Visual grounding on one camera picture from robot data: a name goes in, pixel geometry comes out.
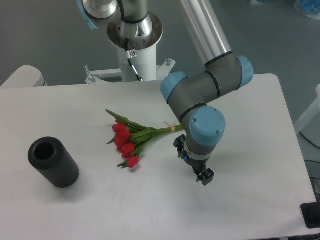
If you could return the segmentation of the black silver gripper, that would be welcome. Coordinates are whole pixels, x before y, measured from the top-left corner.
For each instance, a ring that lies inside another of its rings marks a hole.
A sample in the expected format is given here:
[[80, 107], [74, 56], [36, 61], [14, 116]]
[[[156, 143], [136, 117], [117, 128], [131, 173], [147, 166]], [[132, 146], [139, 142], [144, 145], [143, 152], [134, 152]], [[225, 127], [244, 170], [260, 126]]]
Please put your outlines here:
[[211, 153], [205, 155], [199, 155], [192, 152], [187, 146], [184, 146], [186, 136], [180, 135], [175, 139], [173, 146], [178, 152], [178, 157], [182, 158], [188, 165], [193, 168], [193, 172], [196, 174], [196, 182], [201, 182], [204, 186], [207, 186], [213, 181], [215, 173], [206, 167], [206, 164], [211, 157]]

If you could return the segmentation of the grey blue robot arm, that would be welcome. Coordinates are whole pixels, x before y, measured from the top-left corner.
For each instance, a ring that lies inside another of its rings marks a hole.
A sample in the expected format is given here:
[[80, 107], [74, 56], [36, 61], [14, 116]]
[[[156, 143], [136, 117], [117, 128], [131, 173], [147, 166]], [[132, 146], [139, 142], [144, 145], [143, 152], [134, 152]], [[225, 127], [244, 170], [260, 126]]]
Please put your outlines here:
[[244, 56], [234, 55], [208, 0], [178, 0], [176, 5], [205, 71], [188, 77], [171, 72], [167, 60], [156, 65], [156, 46], [163, 35], [160, 19], [148, 10], [145, 0], [79, 0], [79, 10], [91, 29], [107, 20], [107, 36], [117, 49], [123, 82], [161, 80], [160, 91], [181, 123], [185, 134], [174, 141], [179, 158], [192, 167], [197, 180], [209, 184], [214, 172], [206, 167], [211, 153], [223, 137], [226, 120], [209, 103], [251, 82], [254, 71]]

